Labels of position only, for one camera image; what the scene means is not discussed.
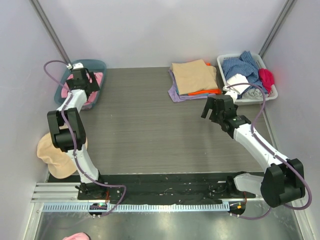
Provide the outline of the pink t shirt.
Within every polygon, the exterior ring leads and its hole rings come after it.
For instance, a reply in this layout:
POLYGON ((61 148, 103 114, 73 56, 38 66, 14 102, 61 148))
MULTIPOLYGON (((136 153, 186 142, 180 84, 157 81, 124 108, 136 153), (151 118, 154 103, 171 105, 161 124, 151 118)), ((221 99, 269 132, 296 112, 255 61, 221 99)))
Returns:
MULTIPOLYGON (((67 84, 67 80, 73 79, 73 74, 66 75, 67 77, 61 82, 63 87, 59 86, 55 94, 55 101, 58 104, 62 104, 68 96, 69 86, 67 84)), ((96 104, 100 89, 105 80, 105 74, 103 72, 90 72, 87 73, 87 78, 89 79, 89 89, 90 95, 87 99, 87 102, 82 106, 82 110, 90 110, 96 104)))

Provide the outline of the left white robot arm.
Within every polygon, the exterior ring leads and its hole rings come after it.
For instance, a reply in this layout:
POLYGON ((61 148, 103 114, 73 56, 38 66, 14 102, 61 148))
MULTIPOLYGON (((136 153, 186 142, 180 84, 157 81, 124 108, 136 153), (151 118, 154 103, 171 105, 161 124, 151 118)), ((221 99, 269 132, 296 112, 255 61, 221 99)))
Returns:
POLYGON ((78 198, 80 200, 102 199, 107 192, 99 170, 94 166, 86 149, 87 135, 80 111, 93 92, 100 90, 93 72, 82 63, 68 65, 72 78, 61 86, 67 97, 59 108, 47 113, 52 144, 66 153, 80 176, 78 198))

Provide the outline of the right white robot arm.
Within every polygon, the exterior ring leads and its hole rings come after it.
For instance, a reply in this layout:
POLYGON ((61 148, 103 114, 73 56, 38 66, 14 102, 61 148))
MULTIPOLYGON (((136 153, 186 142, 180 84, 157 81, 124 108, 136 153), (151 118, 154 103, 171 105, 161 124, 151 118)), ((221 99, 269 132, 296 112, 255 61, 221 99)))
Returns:
POLYGON ((233 198, 243 192, 263 197, 272 208, 288 204, 306 195, 304 166, 297 158, 289 159, 270 145, 244 115, 229 95, 207 98, 201 117, 220 125, 232 139, 241 144, 258 162, 263 176, 241 172, 226 184, 226 193, 233 198))

